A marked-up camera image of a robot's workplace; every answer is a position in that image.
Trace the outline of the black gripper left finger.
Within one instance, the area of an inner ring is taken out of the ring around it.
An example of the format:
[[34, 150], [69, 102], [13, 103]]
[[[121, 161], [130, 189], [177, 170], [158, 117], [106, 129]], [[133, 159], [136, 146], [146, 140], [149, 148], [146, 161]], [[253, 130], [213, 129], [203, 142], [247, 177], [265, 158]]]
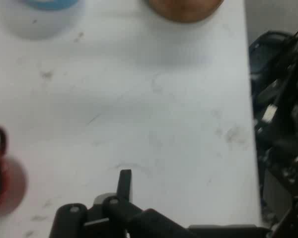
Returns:
[[73, 203], [60, 207], [51, 238], [187, 238], [189, 231], [153, 209], [130, 202], [132, 171], [122, 170], [117, 191], [90, 209]]

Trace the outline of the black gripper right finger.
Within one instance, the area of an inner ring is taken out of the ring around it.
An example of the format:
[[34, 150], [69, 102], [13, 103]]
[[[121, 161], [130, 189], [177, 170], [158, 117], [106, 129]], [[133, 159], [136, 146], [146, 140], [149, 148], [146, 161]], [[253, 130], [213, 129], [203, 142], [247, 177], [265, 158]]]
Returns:
[[270, 229], [255, 225], [191, 225], [188, 230], [200, 238], [265, 238], [271, 233]]

